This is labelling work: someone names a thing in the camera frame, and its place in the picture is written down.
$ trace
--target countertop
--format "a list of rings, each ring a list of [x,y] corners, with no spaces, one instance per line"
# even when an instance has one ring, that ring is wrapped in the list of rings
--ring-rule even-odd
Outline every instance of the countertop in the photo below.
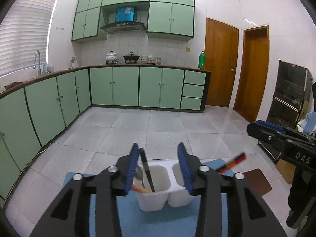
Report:
[[[30,80],[24,81],[19,85],[16,85],[15,87],[12,87],[8,90],[5,90],[4,92],[0,93],[0,99],[7,96],[8,94],[21,89],[23,87],[26,87],[30,84],[51,78],[51,77],[55,77],[55,76],[59,76],[65,73],[69,73],[69,72],[74,72],[77,70],[81,70],[81,69],[91,69],[91,68],[105,68],[105,67],[121,67],[121,66],[143,66],[143,67],[158,67],[158,68],[173,68],[173,69],[184,69],[184,70],[191,70],[191,71],[197,71],[197,72],[201,72],[202,70],[200,69],[192,69],[192,68],[186,68],[186,67],[178,67],[178,66],[172,66],[172,65],[151,65],[151,64],[141,64],[141,63],[124,63],[124,64],[102,64],[102,65],[90,65],[90,66],[82,66],[82,67],[77,67],[77,68],[69,68],[69,69],[64,69],[64,70],[59,70],[50,74],[45,74],[42,75],[40,77],[36,77],[36,78],[32,78]]]

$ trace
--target green bottle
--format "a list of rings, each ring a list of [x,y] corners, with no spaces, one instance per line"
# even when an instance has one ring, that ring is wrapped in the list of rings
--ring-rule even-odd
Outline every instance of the green bottle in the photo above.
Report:
[[[202,51],[200,53],[200,57],[198,59],[198,67],[200,69],[204,69],[204,66],[205,66],[205,53],[204,53],[204,51]]]

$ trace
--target backsplash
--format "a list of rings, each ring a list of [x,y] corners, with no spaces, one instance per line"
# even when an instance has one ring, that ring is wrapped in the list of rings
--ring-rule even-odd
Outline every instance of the backsplash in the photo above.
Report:
[[[138,11],[137,20],[147,27],[148,11]],[[109,22],[115,21],[115,13],[110,14]],[[195,47],[189,46],[190,42],[171,39],[148,38],[146,31],[128,31],[117,34],[109,34],[107,40],[88,42],[83,44],[82,65],[105,64],[105,55],[110,51],[118,54],[118,62],[125,63],[124,55],[134,52],[139,56],[153,55],[162,58],[167,65],[176,65],[189,68],[197,68],[195,62]]]

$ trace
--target tiled floor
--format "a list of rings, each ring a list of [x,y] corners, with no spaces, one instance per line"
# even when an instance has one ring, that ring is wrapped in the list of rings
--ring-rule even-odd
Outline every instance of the tiled floor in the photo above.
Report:
[[[177,159],[177,145],[202,162],[231,159],[241,152],[247,160],[233,170],[260,168],[272,186],[263,198],[285,228],[290,186],[272,161],[246,134],[247,121],[229,108],[206,106],[203,114],[90,108],[34,162],[9,201],[6,215],[21,237],[29,236],[62,187],[69,171],[98,174],[129,153],[134,142],[151,160]]]

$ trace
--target drawer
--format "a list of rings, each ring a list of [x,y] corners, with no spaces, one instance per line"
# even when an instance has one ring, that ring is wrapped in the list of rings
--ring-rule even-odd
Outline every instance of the drawer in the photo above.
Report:
[[[182,97],[181,109],[186,110],[200,110],[202,99]]]
[[[184,84],[182,96],[202,98],[203,90],[204,90],[204,86]]]
[[[206,73],[186,70],[184,83],[203,86],[205,83],[205,76]]]

